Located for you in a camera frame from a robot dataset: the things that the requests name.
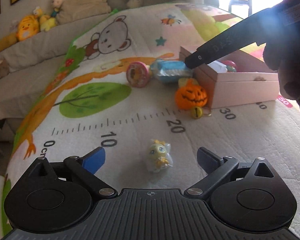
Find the small yellow plush toy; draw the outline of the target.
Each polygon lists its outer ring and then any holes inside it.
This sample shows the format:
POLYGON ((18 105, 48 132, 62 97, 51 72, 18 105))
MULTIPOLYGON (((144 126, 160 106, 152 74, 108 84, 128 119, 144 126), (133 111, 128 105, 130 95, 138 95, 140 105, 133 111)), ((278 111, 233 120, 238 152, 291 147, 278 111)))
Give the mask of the small yellow plush toy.
POLYGON ((40 31, 49 31, 57 26, 56 19, 50 15, 44 14, 40 7, 33 10, 34 18, 39 22, 40 31))

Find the blue white tissue pack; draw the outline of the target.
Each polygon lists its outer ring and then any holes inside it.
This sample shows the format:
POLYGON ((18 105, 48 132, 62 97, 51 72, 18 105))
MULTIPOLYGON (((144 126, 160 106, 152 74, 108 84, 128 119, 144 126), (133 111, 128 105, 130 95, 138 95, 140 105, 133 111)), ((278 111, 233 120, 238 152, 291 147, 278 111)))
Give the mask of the blue white tissue pack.
POLYGON ((193 71, 183 61, 157 59, 150 65, 150 70, 162 83, 174 83, 181 78, 193 76, 193 71))

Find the colourful cartoon play mat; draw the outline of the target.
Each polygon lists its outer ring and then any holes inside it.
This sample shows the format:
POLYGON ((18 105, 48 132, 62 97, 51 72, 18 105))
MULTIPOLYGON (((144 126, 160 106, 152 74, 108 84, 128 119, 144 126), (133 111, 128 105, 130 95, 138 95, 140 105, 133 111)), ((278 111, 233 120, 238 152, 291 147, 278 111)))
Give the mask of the colourful cartoon play mat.
POLYGON ((131 62, 178 60, 182 47, 198 47, 239 18, 202 4, 167 3, 110 16, 72 42, 65 61, 22 121, 15 137, 3 196, 36 157, 60 161, 103 146, 97 176, 110 185, 180 187, 202 178, 200 146, 250 160, 262 154, 287 183, 298 204, 291 230, 300 237, 300 111, 281 98, 211 109, 198 120, 174 101, 178 85, 153 79, 133 88, 131 62), (170 143, 173 166, 147 170, 152 140, 170 143))

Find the white battery charger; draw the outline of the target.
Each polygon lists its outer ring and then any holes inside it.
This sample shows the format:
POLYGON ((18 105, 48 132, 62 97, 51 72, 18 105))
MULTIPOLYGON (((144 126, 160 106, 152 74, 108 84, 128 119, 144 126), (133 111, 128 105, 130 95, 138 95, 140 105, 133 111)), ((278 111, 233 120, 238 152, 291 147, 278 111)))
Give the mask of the white battery charger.
POLYGON ((210 68, 212 68, 217 73, 227 73, 227 66, 219 61, 213 61, 208 64, 210 68))

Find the yellow duck plush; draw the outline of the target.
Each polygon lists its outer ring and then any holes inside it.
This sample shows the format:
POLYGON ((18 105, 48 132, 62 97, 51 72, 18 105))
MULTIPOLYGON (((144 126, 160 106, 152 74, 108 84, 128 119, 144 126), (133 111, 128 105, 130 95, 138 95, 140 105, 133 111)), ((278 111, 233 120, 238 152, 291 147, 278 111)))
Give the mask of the yellow duck plush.
POLYGON ((16 44, 17 42, 31 38, 39 33, 39 21, 36 16, 25 16, 18 24, 17 31, 0 40, 0 52, 16 44))

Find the beige cushion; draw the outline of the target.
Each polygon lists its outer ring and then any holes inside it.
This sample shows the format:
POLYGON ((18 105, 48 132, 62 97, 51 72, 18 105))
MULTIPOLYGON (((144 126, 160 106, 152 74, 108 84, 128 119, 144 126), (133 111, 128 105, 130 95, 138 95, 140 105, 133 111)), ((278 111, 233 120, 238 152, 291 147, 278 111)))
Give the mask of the beige cushion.
POLYGON ((65 0, 56 16, 59 25, 111 12, 107 0, 65 0))

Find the yellow fairy figurine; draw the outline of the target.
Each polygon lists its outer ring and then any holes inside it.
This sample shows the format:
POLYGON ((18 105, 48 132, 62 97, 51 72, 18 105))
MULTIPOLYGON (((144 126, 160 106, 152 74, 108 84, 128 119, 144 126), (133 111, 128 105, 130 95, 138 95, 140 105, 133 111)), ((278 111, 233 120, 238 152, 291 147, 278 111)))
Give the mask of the yellow fairy figurine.
POLYGON ((168 142, 152 140, 146 151, 145 162, 147 170, 152 173, 159 173, 162 170, 173 166, 173 159, 170 155, 171 145, 168 142))

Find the pink cardboard box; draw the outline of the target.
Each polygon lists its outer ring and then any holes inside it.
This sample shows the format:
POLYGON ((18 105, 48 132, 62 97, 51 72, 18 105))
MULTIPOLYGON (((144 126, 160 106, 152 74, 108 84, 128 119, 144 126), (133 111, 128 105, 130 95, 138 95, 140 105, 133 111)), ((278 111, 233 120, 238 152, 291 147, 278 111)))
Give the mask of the pink cardboard box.
POLYGON ((238 50, 210 65, 202 64, 193 71, 194 78, 206 89, 207 107, 224 108, 262 101, 276 100, 279 95, 277 73, 244 51, 238 50), (232 61, 238 72, 223 73, 216 67, 222 61, 232 61))

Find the yellow bell keychain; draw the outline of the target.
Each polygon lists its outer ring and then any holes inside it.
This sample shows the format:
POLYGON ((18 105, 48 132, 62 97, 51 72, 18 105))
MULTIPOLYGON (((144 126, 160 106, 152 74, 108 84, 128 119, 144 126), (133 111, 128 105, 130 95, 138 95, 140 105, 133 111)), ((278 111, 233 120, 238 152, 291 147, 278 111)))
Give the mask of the yellow bell keychain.
POLYGON ((190 115, 193 119, 200 119, 202 117, 211 116, 211 110, 206 107, 195 106, 190 109, 190 115))

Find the orange pumpkin toy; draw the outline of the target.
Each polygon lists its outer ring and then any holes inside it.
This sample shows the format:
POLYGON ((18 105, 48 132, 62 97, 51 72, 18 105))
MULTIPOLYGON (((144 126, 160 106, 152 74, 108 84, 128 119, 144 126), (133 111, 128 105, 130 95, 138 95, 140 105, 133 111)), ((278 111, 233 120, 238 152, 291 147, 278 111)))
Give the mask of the orange pumpkin toy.
POLYGON ((204 107, 207 104, 208 96, 206 90, 192 79, 188 79, 186 85, 180 87, 174 96, 176 106, 188 111, 193 107, 204 107))

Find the doll with red hat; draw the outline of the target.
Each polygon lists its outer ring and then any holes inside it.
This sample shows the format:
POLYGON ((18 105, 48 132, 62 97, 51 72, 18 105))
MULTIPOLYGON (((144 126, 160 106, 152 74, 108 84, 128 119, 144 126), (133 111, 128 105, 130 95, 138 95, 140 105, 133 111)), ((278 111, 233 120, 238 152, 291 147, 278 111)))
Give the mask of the doll with red hat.
POLYGON ((52 0, 53 11, 51 17, 56 17, 59 13, 64 0, 52 0))

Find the beige covered sofa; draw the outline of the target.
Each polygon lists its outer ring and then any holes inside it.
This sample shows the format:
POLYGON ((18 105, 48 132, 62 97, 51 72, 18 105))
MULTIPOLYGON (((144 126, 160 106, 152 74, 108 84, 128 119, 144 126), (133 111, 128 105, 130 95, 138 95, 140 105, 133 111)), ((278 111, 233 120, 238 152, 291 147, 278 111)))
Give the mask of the beige covered sofa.
POLYGON ((44 91, 71 42, 107 15, 83 18, 16 43, 0 52, 9 74, 0 79, 0 141, 12 141, 30 108, 44 91))

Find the pink teal toy in box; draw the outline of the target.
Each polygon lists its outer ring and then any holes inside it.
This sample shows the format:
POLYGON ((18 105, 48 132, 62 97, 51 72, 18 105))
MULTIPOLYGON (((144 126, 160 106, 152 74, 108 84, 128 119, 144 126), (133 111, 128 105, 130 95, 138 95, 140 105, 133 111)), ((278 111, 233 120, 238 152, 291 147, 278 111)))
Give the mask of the pink teal toy in box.
POLYGON ((237 72, 237 65, 234 61, 231 60, 223 60, 221 61, 222 64, 226 65, 227 72, 237 72))

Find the pink tape roll toy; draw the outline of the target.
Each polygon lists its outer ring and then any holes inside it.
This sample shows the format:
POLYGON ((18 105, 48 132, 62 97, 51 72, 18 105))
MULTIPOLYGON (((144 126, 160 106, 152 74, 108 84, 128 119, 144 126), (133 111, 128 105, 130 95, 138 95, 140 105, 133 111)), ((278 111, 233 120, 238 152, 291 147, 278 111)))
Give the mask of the pink tape roll toy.
POLYGON ((140 62, 132 62, 126 71, 126 79, 132 87, 143 88, 152 78, 150 66, 140 62))

